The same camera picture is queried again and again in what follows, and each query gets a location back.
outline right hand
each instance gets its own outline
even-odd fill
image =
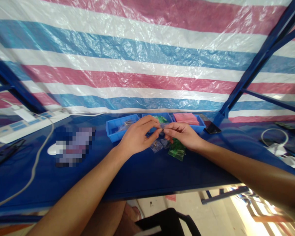
[[[187,123],[170,123],[165,126],[164,133],[168,141],[173,143],[173,138],[176,138],[191,151],[196,151],[205,143],[205,140],[200,138]]]

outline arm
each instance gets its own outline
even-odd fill
[[[157,129],[149,138],[145,136],[153,127],[160,125],[152,116],[131,125],[118,146],[75,184],[28,235],[80,235],[123,164],[158,138],[162,129]]]
[[[282,208],[295,220],[295,176],[277,167],[239,155],[200,138],[186,123],[171,123],[165,138],[177,138],[194,151],[225,169],[261,197]]]

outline hand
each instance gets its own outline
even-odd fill
[[[146,137],[147,132],[153,127],[158,129],[150,137]],[[133,154],[150,147],[161,131],[158,119],[151,115],[144,116],[129,127],[118,147],[130,158]]]
[[[173,122],[164,128],[165,138],[173,143],[173,138],[178,139],[186,148],[196,151],[205,140],[190,127],[187,123]]]

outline left hand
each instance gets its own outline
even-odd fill
[[[157,130],[150,137],[146,137],[147,132],[153,127]],[[161,131],[158,119],[151,115],[144,116],[129,127],[117,147],[130,158],[133,154],[150,147]]]

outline striped tarp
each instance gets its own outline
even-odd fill
[[[290,0],[0,0],[0,60],[47,108],[218,111]],[[250,90],[295,105],[295,39]],[[19,103],[8,92],[0,99]],[[9,105],[0,100],[0,113]],[[244,94],[234,122],[295,120]]]

